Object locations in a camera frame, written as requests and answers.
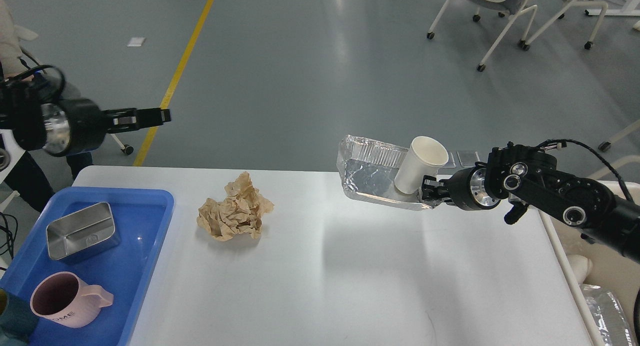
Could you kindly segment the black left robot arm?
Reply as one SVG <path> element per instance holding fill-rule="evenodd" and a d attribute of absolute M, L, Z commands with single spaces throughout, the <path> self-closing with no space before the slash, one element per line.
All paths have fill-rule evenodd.
<path fill-rule="evenodd" d="M 26 79 L 48 68 L 35 66 L 1 82 L 1 128 L 11 131 L 26 152 L 44 150 L 53 157 L 91 152 L 108 134 L 160 127 L 172 120 L 167 108 L 102 110 L 89 98 L 64 97 L 64 74 L 58 87 L 44 96 L 34 82 Z"/>

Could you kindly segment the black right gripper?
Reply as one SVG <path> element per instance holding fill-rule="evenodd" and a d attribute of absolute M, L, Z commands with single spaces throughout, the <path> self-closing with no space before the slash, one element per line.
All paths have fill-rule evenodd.
<path fill-rule="evenodd" d="M 457 171 L 443 182 L 432 175 L 424 175 L 419 189 L 420 202 L 430 208 L 441 204 L 465 211 L 492 210 L 501 200 L 487 191 L 487 168 L 475 166 Z"/>

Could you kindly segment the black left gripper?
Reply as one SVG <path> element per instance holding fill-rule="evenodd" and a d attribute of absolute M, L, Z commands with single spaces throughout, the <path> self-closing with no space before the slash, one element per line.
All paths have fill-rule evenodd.
<path fill-rule="evenodd" d="M 43 150 L 54 157 L 92 152 L 102 145 L 106 132 L 134 132 L 172 121 L 169 109 L 126 107 L 102 111 L 89 98 L 67 98 L 40 108 L 45 125 Z"/>

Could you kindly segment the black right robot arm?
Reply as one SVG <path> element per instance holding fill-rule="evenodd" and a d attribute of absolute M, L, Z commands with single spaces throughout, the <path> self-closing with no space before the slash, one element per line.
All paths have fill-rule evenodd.
<path fill-rule="evenodd" d="M 485 162 L 457 171 L 448 179 L 424 175 L 418 195 L 424 204 L 445 203 L 458 209 L 491 210 L 502 200 L 512 208 L 504 221 L 514 225 L 530 207 L 580 232 L 582 239 L 640 259 L 640 209 L 624 179 L 592 150 L 617 178 L 622 196 L 606 185 L 557 169 L 549 150 L 566 147 L 569 139 L 548 139 L 535 147 L 508 142 L 494 147 Z"/>

